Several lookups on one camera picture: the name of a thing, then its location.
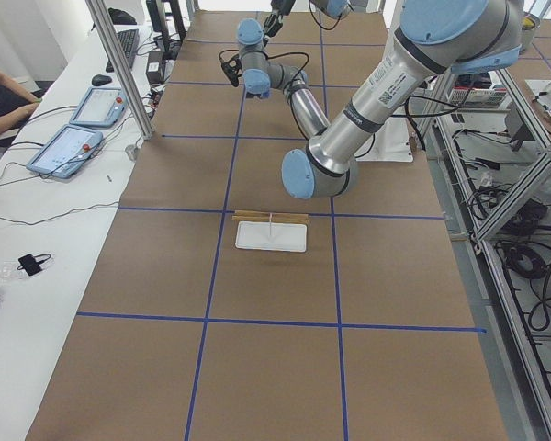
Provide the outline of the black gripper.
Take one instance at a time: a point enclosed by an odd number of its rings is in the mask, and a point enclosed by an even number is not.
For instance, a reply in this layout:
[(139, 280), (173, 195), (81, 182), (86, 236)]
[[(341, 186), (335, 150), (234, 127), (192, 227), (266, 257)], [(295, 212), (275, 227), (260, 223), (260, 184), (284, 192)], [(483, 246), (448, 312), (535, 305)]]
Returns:
[(295, 4), (295, 0), (271, 0), (272, 13), (264, 21), (264, 35), (274, 37), (283, 27), (283, 16), (288, 16)]

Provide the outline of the seated person forearm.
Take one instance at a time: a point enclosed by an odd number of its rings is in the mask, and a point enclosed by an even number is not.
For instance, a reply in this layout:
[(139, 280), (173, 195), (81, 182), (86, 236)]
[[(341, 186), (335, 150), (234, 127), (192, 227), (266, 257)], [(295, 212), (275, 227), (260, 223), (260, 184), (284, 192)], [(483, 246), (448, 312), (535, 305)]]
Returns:
[(0, 135), (28, 120), (40, 102), (40, 96), (0, 71)]

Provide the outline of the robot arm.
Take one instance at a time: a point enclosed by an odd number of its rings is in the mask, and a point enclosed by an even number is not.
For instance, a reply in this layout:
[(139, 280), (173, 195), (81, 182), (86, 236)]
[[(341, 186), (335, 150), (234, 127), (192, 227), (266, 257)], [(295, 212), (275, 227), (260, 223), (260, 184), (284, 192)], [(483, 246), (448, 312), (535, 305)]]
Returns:
[(271, 62), (265, 51), (290, 7), (274, 2), (265, 23), (246, 18), (236, 37), (246, 93), (266, 98), (273, 89), (282, 91), (309, 138), (306, 147), (287, 153), (281, 166), (283, 185), (294, 198), (335, 197), (350, 189), (357, 179), (355, 153), (423, 80), (445, 71), (503, 69), (521, 50), (521, 1), (406, 1), (391, 50), (343, 111), (328, 120), (301, 69)]
[[(296, 3), (295, 0), (272, 0), (270, 2), (271, 12), (264, 21), (264, 36), (267, 38), (274, 37), (283, 27), (284, 17), (287, 17)], [(347, 0), (309, 0), (309, 6), (314, 6), (325, 16), (334, 19), (335, 22), (331, 27), (324, 27), (316, 18), (314, 12), (310, 12), (315, 23), (323, 30), (333, 30), (338, 23), (347, 17), (353, 10), (350, 2)]]

